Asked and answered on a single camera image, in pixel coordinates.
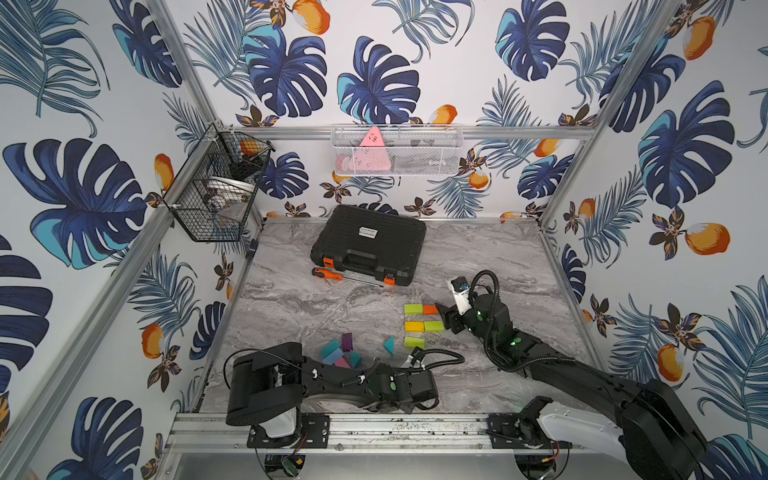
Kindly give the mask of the light green narrow block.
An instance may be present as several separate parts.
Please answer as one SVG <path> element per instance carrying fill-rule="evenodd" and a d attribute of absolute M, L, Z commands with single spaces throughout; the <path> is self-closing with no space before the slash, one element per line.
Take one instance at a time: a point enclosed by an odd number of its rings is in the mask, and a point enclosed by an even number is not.
<path fill-rule="evenodd" d="M 445 326 L 442 321 L 425 321 L 423 323 L 425 333 L 438 333 L 445 330 Z"/>

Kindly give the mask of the yellow block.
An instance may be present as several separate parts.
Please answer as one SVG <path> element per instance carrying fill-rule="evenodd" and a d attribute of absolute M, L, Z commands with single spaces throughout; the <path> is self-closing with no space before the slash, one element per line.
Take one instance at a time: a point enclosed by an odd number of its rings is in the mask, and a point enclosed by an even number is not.
<path fill-rule="evenodd" d="M 425 325 L 421 321 L 406 321 L 404 328 L 406 333 L 422 333 L 425 331 Z"/>

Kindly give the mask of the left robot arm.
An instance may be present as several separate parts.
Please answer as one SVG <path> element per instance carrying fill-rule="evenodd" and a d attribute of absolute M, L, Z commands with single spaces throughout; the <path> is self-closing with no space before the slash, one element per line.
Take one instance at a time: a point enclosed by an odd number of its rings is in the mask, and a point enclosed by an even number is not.
<path fill-rule="evenodd" d="M 282 439 L 300 431 L 306 400 L 328 400 L 374 413 L 428 411 L 439 404 L 434 375 L 424 367 L 379 360 L 363 369 L 326 364 L 298 342 L 241 349 L 225 360 L 229 397 L 225 422 Z"/>

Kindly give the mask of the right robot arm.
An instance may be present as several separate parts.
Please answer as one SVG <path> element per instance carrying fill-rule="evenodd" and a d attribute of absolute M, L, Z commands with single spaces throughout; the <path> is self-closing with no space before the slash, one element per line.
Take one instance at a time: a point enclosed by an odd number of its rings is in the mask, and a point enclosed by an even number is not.
<path fill-rule="evenodd" d="M 687 479 L 705 459 L 707 441 L 675 391 L 658 379 L 641 383 L 569 357 L 513 326 L 497 294 L 473 293 L 469 307 L 437 304 L 444 327 L 470 332 L 500 371 L 548 384 L 618 426 L 629 466 L 643 479 Z"/>

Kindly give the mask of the teal triangle block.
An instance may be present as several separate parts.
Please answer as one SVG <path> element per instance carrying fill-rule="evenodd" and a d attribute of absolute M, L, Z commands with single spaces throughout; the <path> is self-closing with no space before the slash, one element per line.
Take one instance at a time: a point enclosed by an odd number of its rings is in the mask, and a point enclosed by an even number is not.
<path fill-rule="evenodd" d="M 384 342 L 384 348 L 390 356 L 395 354 L 395 338 L 390 337 Z"/>

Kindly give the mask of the small teal block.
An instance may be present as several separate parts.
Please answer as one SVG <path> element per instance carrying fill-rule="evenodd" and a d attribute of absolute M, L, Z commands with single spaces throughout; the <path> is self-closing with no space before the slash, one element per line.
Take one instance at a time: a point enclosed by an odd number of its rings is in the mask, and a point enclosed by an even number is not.
<path fill-rule="evenodd" d="M 357 368 L 361 362 L 361 355 L 355 351 L 349 351 L 347 360 L 352 368 Z"/>

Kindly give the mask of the pink block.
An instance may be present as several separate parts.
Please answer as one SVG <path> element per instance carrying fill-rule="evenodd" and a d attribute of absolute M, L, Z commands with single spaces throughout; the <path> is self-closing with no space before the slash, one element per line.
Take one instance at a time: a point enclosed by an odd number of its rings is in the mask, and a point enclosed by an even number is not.
<path fill-rule="evenodd" d="M 347 362 L 347 360 L 345 358 L 339 358 L 334 363 L 334 365 L 337 366 L 337 367 L 346 368 L 346 369 L 350 369 L 351 368 L 351 366 L 349 365 L 349 363 Z"/>

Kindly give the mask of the purple block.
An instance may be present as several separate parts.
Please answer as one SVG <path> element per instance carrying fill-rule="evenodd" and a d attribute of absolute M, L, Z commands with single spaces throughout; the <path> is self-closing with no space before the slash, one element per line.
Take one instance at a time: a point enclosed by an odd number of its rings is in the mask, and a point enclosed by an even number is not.
<path fill-rule="evenodd" d="M 353 335 L 351 333 L 342 334 L 341 346 L 343 352 L 351 352 L 354 350 Z"/>

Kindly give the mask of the black plastic tool case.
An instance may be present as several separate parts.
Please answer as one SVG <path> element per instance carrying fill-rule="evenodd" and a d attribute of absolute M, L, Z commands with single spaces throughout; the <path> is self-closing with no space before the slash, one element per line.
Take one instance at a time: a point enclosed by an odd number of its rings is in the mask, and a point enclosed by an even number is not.
<path fill-rule="evenodd" d="M 310 250 L 318 267 L 368 275 L 386 285 L 413 282 L 427 225 L 415 218 L 339 205 Z"/>

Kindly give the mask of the light blue block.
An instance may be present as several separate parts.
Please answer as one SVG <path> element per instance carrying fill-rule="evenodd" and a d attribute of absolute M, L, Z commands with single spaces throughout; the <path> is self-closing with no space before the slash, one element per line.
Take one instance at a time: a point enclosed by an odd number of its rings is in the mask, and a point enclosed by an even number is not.
<path fill-rule="evenodd" d="M 329 353 L 328 355 L 326 355 L 323 358 L 322 363 L 326 364 L 326 365 L 334 365 L 340 359 L 342 359 L 343 356 L 344 356 L 344 352 L 340 348 L 337 348 L 337 349 L 333 350 L 331 353 Z"/>

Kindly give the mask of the teal rectangular block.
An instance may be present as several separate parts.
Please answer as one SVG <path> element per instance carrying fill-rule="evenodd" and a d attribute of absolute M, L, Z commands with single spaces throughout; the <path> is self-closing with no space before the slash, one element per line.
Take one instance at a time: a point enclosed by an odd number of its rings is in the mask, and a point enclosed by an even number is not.
<path fill-rule="evenodd" d="M 338 340 L 334 339 L 328 342 L 321 350 L 321 357 L 323 359 L 335 355 L 342 348 Z"/>

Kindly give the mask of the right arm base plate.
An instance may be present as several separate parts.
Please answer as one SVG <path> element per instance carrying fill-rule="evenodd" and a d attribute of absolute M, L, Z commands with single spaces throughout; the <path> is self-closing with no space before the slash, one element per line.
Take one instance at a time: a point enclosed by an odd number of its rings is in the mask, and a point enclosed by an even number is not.
<path fill-rule="evenodd" d="M 571 442 L 547 436 L 537 420 L 518 414 L 491 414 L 486 434 L 493 449 L 554 450 L 570 449 Z"/>

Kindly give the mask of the orange handled screwdriver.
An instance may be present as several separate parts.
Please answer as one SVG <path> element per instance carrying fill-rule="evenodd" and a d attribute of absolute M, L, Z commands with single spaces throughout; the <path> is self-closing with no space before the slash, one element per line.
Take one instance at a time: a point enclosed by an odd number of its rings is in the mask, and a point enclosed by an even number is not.
<path fill-rule="evenodd" d="M 367 284 L 367 285 L 373 285 L 373 286 L 376 286 L 376 287 L 382 287 L 382 285 L 377 284 L 375 282 L 371 282 L 371 281 L 367 281 L 367 280 L 355 279 L 355 278 L 351 278 L 351 277 L 345 277 L 341 273 L 338 273 L 338 272 L 335 272 L 335 271 L 332 271 L 332 270 L 328 270 L 328 269 L 324 269 L 324 268 L 315 267 L 315 268 L 313 268 L 311 270 L 311 274 L 314 277 L 317 277 L 317 278 L 323 278 L 323 279 L 326 279 L 326 280 L 332 280 L 332 281 L 336 281 L 336 282 L 341 282 L 343 280 L 349 280 L 349 281 L 363 283 L 363 284 Z"/>

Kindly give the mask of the white mesh wall basket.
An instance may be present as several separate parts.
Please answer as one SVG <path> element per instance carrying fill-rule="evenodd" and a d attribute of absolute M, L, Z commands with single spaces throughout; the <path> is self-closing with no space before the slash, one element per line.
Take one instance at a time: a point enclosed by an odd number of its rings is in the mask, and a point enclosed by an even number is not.
<path fill-rule="evenodd" d="M 373 126 L 381 130 L 392 169 L 354 173 L 350 170 L 353 149 Z M 342 176 L 446 176 L 458 171 L 464 135 L 451 125 L 341 125 L 331 130 L 330 144 L 334 171 Z"/>

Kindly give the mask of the aluminium front rail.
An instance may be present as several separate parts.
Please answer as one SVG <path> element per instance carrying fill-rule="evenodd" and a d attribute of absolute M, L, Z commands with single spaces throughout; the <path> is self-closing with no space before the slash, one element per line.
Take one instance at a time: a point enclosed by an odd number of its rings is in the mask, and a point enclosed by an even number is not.
<path fill-rule="evenodd" d="M 573 453 L 596 452 L 617 459 L 625 457 L 623 431 L 604 416 L 549 404 L 539 425 L 545 438 L 521 443 L 503 433 L 515 422 L 491 414 L 330 414 L 305 423 L 306 438 L 298 440 L 301 452 L 338 454 L 485 454 L 547 453 L 556 441 L 567 442 Z M 169 453 L 246 453 L 254 449 L 288 453 L 254 439 L 251 427 L 229 426 L 222 414 L 179 414 L 171 428 Z"/>

